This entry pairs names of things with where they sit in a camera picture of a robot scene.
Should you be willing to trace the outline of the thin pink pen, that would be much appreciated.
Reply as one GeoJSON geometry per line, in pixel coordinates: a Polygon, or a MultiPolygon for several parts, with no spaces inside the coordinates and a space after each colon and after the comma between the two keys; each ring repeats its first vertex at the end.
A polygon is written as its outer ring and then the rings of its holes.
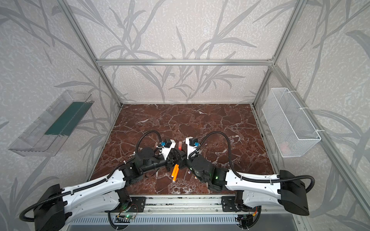
{"type": "Polygon", "coordinates": [[[183,149],[182,149],[182,146],[183,146],[183,142],[182,141],[180,141],[179,143],[178,143],[178,149],[180,150],[180,151],[182,151],[183,149]]]}

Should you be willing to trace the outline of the orange pen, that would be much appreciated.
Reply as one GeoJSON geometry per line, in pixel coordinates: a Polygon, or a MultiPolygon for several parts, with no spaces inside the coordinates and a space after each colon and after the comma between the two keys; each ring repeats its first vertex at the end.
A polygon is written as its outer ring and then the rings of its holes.
{"type": "Polygon", "coordinates": [[[178,165],[176,164],[173,168],[173,171],[172,171],[172,174],[171,174],[171,177],[174,177],[175,176],[175,173],[177,171],[177,168],[178,168],[178,165]]]}
{"type": "Polygon", "coordinates": [[[178,165],[177,171],[176,171],[176,173],[175,173],[175,176],[172,178],[173,182],[175,182],[175,181],[176,181],[176,179],[177,179],[177,175],[178,175],[178,172],[179,172],[179,165],[178,165]]]}

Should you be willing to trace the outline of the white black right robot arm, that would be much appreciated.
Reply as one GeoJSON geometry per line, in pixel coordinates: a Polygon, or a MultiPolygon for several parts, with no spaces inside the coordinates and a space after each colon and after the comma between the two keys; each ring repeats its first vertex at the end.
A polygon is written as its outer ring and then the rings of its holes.
{"type": "Polygon", "coordinates": [[[210,191],[236,191],[241,195],[238,205],[248,208],[259,206],[280,206],[292,214],[308,216],[307,192],[312,185],[305,186],[303,180],[309,176],[294,176],[286,170],[279,174],[254,175],[234,172],[231,169],[215,167],[203,156],[178,160],[180,168],[188,168],[210,191]]]}

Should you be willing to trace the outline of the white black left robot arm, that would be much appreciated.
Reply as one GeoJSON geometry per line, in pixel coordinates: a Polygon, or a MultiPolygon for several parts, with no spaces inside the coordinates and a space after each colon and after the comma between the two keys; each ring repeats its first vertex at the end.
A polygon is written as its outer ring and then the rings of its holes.
{"type": "Polygon", "coordinates": [[[128,186],[141,181],[146,172],[181,167],[187,158],[188,154],[177,148],[162,147],[156,153],[146,147],[106,176],[65,188],[53,185],[32,207],[35,230],[59,231],[78,218],[130,206],[131,199],[125,190],[128,186]]]}

